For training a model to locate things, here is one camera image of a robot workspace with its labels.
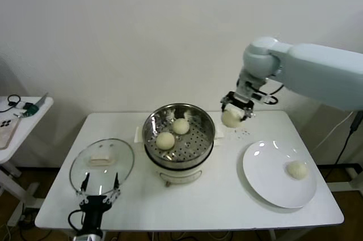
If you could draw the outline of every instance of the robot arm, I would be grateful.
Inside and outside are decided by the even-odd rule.
[[[254,102],[277,103],[275,97],[259,90],[267,79],[332,107],[363,109],[363,54],[264,37],[246,48],[243,62],[236,91],[221,101],[223,111],[227,104],[244,110],[242,121],[251,117]]]

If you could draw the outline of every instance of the glass lid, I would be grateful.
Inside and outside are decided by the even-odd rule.
[[[119,139],[104,139],[82,150],[69,172],[77,192],[88,196],[104,195],[121,185],[134,166],[131,146]]]

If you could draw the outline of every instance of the stainless steel steamer basket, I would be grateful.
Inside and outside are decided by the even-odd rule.
[[[190,125],[188,133],[178,135],[172,123],[185,118]],[[174,147],[164,151],[156,146],[161,132],[170,132],[175,137]],[[194,105],[176,103],[166,105],[153,112],[142,128],[142,138],[149,158],[158,166],[168,170],[188,170],[204,162],[212,152],[215,128],[210,116]]]

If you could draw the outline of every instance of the steamed bun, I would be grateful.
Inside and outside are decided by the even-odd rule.
[[[162,132],[157,136],[156,145],[161,150],[168,150],[175,144],[175,138],[170,132]]]
[[[222,113],[222,123],[228,128],[241,126],[242,116],[236,109],[225,109]]]
[[[183,135],[189,131],[189,122],[184,118],[176,119],[172,123],[172,129],[176,134]]]
[[[297,180],[302,180],[307,176],[308,168],[305,163],[295,160],[287,166],[287,171],[291,177]]]

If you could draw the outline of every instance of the wooden floor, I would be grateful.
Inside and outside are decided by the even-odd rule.
[[[45,197],[49,188],[51,187],[57,172],[55,171],[35,171],[25,170],[20,178],[16,181],[24,188],[27,188],[29,183],[37,181],[40,182],[40,188],[37,190],[36,197]],[[334,170],[329,176],[328,181],[347,181],[348,175],[344,170]],[[341,210],[344,213],[345,221],[342,225],[331,227],[319,227],[311,230],[304,235],[301,241],[315,241],[315,240],[329,240],[329,241],[358,241],[363,240],[363,198],[358,192],[340,192],[334,193],[334,197],[338,202]],[[14,211],[18,204],[18,200],[7,192],[4,192],[0,197],[0,225],[3,225],[10,218],[10,215]],[[286,230],[276,231],[277,237],[284,234]],[[47,235],[48,230],[40,230],[33,228],[30,230],[22,230],[23,237],[27,241],[36,241]],[[7,230],[4,226],[0,228],[0,241],[9,240],[3,237],[7,234]],[[177,239],[181,233],[173,232],[172,237]],[[224,236],[225,232],[214,232],[213,235],[217,238]],[[140,240],[147,241],[149,237],[146,232],[109,232],[106,235],[106,241],[116,241],[119,237],[119,241],[124,240]],[[207,241],[213,240],[207,232],[191,232],[186,233],[184,237],[192,236],[193,238],[184,239],[185,241]],[[22,240],[20,236],[20,230],[18,227],[11,229],[11,240]],[[43,239],[47,240],[62,240],[68,241],[68,237],[57,230],[51,232],[51,234]],[[154,234],[155,241],[169,241],[171,239],[170,232],[156,232]],[[268,241],[270,240],[268,231],[235,231],[233,235],[229,235],[224,239],[226,241],[231,240],[247,240],[247,241]]]

